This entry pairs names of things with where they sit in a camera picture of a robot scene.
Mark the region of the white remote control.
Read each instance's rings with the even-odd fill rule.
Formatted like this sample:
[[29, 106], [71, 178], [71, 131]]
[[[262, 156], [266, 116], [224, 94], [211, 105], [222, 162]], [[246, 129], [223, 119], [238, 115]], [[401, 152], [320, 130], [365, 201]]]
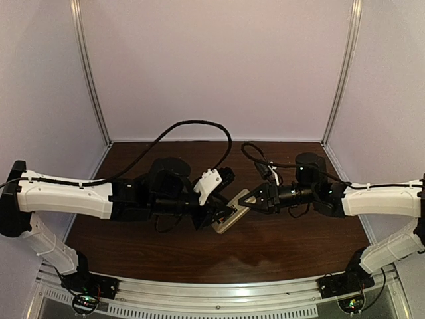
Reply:
[[242, 206], [238, 203], [239, 199], [249, 194], [248, 189], [243, 189], [240, 191], [233, 199], [231, 199], [227, 206], [231, 208], [230, 215], [226, 217], [222, 217], [217, 222], [212, 224], [213, 229], [218, 234], [223, 234], [227, 230], [229, 230], [237, 221], [239, 221], [247, 212], [249, 212], [250, 208], [246, 206]]

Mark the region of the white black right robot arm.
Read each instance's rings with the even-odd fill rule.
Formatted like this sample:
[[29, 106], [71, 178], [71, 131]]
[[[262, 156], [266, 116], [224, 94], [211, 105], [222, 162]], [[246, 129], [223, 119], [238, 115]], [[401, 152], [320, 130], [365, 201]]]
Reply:
[[298, 154], [292, 168], [296, 180], [282, 185], [272, 177], [273, 163], [253, 160], [264, 183], [238, 200], [239, 205], [263, 214], [306, 205], [328, 217], [358, 215], [403, 215], [411, 222], [381, 242], [359, 249], [350, 260], [340, 286], [356, 292], [366, 278], [382, 267], [413, 253], [424, 252], [424, 180], [390, 184], [356, 184], [328, 174], [325, 159], [318, 154]]

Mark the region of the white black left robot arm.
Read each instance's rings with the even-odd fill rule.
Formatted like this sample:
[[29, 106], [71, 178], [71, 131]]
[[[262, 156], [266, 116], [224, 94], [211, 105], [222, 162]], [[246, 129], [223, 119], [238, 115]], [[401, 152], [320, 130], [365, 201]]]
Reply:
[[202, 229], [236, 212], [213, 199], [233, 182], [230, 168], [209, 169], [196, 183], [189, 181], [190, 174], [190, 166], [178, 158], [156, 159], [146, 174], [135, 179], [111, 180], [54, 178], [28, 170], [25, 161], [16, 161], [2, 185], [1, 234], [29, 240], [30, 247], [55, 266], [68, 287], [89, 295], [99, 281], [90, 273], [86, 256], [59, 241], [36, 213], [73, 213], [121, 222], [190, 217], [195, 229]]

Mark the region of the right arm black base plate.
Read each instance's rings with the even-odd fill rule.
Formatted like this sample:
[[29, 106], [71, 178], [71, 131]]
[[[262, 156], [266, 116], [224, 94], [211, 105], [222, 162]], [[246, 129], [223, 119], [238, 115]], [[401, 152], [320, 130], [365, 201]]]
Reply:
[[371, 275], [358, 272], [326, 274], [317, 280], [322, 299], [361, 292], [375, 285]]

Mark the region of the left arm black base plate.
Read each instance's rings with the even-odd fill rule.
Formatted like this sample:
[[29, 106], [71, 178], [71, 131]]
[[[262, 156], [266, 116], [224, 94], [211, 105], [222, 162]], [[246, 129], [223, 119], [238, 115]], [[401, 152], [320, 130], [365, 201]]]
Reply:
[[62, 286], [73, 292], [111, 300], [115, 298], [120, 283], [117, 278], [92, 274], [90, 272], [75, 272], [70, 275], [61, 275], [60, 279]]

